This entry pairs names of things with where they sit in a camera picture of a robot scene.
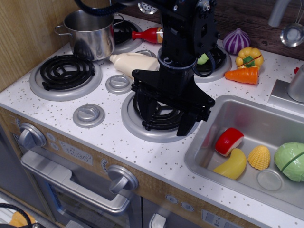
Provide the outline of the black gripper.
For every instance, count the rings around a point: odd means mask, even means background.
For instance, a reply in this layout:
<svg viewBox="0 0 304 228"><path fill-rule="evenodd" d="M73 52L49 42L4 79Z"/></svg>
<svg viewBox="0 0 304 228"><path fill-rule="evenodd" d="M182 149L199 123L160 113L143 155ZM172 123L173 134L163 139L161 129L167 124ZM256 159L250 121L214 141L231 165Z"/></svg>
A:
<svg viewBox="0 0 304 228"><path fill-rule="evenodd" d="M177 136L187 136L196 122L206 121L215 101L196 85L194 72L197 58L194 55L173 58L159 51L158 71L134 70L132 90L136 92L141 118L149 122L157 102L183 112Z"/></svg>

